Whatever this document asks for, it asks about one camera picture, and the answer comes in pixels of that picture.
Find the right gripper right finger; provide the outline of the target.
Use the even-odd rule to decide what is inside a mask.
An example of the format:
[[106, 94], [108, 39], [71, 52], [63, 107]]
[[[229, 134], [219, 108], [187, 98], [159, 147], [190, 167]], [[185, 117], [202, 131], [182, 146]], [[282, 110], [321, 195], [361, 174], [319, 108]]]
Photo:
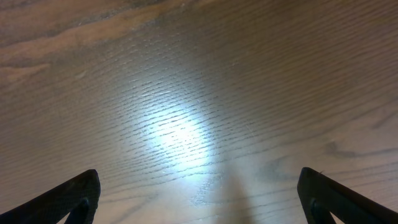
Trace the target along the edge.
[[308, 223], [397, 223], [397, 212], [309, 168], [301, 170], [297, 192]]

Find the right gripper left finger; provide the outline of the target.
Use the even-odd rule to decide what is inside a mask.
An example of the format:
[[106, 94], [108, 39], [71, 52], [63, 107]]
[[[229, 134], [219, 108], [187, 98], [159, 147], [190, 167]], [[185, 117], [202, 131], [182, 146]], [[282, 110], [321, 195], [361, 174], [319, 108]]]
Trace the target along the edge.
[[1, 214], [1, 223], [92, 224], [101, 185], [98, 173], [89, 169], [55, 188]]

